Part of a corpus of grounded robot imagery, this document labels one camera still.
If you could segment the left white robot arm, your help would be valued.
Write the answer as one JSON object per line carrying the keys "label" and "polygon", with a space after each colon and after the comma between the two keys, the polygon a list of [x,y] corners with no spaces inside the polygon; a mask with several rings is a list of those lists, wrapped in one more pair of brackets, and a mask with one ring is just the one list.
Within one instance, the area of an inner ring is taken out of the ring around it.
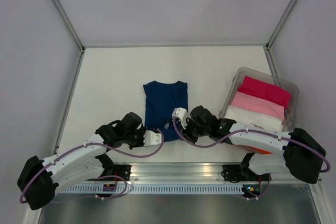
{"label": "left white robot arm", "polygon": [[72,149],[42,159],[29,158],[17,180],[20,203],[37,210],[67,187],[85,180],[112,178],[116,174],[115,164],[107,152],[122,144],[141,147],[144,134],[142,119],[130,112],[122,120],[100,126]]}

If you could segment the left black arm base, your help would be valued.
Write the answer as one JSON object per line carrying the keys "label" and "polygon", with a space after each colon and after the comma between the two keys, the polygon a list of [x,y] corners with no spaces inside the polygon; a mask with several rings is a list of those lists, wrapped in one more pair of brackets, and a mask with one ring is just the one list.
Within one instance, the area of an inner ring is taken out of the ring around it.
{"label": "left black arm base", "polygon": [[104,173],[104,176],[109,176],[107,178],[107,181],[113,181],[113,183],[120,181],[120,179],[115,176],[119,176],[124,180],[129,181],[130,175],[131,175],[131,165],[128,164],[121,164],[121,165],[117,164],[114,166],[114,168],[109,169],[107,172]]}

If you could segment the blue t-shirt with print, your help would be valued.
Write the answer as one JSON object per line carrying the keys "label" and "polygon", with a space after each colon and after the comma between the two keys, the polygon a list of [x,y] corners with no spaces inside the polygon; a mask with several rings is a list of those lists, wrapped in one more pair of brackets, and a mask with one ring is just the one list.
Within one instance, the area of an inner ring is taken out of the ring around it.
{"label": "blue t-shirt with print", "polygon": [[152,81],[143,85],[145,93],[145,127],[159,129],[166,142],[179,139],[172,124],[176,108],[188,109],[188,86],[186,82],[160,83]]}

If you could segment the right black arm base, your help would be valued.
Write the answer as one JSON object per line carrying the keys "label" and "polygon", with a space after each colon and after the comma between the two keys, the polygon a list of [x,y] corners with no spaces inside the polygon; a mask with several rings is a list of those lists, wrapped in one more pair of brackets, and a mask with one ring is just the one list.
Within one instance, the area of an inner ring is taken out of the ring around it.
{"label": "right black arm base", "polygon": [[266,182],[269,179],[268,174],[257,175],[248,168],[240,169],[240,165],[238,164],[223,165],[221,176],[224,178],[224,181],[230,183]]}

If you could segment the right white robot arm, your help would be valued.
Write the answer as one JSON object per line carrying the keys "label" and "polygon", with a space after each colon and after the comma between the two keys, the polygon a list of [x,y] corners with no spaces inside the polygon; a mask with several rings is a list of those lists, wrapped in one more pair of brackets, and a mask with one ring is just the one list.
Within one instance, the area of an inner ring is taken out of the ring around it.
{"label": "right white robot arm", "polygon": [[328,172],[330,164],[325,149],[305,130],[272,132],[252,128],[233,119],[217,118],[203,106],[191,112],[177,108],[177,132],[182,140],[196,145],[199,137],[207,136],[215,145],[228,144],[250,150],[240,166],[245,179],[264,174],[291,174],[294,178],[315,184],[320,173]]}

